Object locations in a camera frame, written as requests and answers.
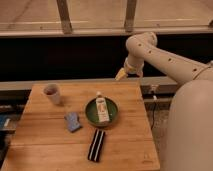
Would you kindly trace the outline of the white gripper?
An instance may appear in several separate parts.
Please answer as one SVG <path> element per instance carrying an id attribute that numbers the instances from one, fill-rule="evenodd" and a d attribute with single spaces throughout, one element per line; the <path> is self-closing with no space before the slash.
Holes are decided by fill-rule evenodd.
<path id="1" fill-rule="evenodd" d="M 133 58 L 126 58 L 124 68 L 121 68 L 115 76 L 116 81 L 125 79 L 128 74 L 136 74 L 139 77 L 143 76 L 144 61 Z"/>

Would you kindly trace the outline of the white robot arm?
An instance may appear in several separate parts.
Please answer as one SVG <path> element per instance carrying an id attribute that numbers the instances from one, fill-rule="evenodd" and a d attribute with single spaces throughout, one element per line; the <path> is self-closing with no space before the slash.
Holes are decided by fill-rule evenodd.
<path id="1" fill-rule="evenodd" d="M 153 32 L 126 40 L 116 78 L 141 76 L 149 63 L 180 88 L 170 106 L 163 171 L 213 171 L 213 66 L 162 50 Z"/>

